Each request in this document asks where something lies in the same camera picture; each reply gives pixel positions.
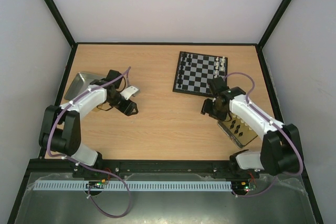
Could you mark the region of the gold metal tin tray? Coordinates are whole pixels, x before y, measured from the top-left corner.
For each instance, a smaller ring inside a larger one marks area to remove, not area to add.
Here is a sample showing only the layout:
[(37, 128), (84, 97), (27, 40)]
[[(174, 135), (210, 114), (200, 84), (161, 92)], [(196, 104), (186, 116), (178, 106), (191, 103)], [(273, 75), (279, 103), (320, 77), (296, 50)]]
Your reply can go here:
[(258, 136), (243, 119), (233, 113), (228, 113), (226, 119), (218, 121), (217, 125), (238, 148), (244, 148)]

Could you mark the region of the black grey chess board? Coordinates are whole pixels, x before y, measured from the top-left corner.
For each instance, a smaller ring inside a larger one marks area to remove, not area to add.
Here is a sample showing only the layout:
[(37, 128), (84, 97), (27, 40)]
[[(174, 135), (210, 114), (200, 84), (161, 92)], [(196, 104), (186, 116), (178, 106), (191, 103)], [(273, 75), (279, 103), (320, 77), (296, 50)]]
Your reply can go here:
[(228, 58), (181, 51), (177, 61), (173, 91), (211, 97), (208, 80), (227, 75)]

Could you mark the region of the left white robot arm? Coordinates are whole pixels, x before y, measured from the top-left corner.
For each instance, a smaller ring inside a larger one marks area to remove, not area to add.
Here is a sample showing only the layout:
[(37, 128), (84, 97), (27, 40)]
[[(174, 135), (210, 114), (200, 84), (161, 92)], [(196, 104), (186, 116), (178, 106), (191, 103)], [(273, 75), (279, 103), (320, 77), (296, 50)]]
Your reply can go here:
[(126, 116), (138, 114), (131, 100), (140, 89), (129, 84), (128, 68), (124, 73), (110, 70), (102, 79), (95, 79), (75, 98), (59, 106), (45, 109), (39, 145), (50, 157), (61, 157), (75, 164), (94, 167), (101, 154), (81, 142), (81, 121), (93, 109), (108, 104)]

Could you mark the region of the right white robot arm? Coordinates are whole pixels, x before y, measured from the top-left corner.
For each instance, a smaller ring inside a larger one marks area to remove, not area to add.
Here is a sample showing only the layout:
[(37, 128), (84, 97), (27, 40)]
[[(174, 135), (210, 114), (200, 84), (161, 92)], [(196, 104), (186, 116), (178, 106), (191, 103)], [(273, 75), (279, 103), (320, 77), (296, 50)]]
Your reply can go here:
[(302, 173), (303, 157), (299, 151), (300, 135), (296, 126), (285, 125), (269, 116), (239, 87), (216, 95), (204, 101), (201, 113), (217, 120), (225, 132), (231, 129), (223, 124), (227, 118), (239, 120), (262, 141), (259, 152), (242, 151), (232, 155), (234, 161), (229, 164), (232, 176), (242, 177), (248, 169), (263, 170), (272, 176), (281, 173), (296, 176)]

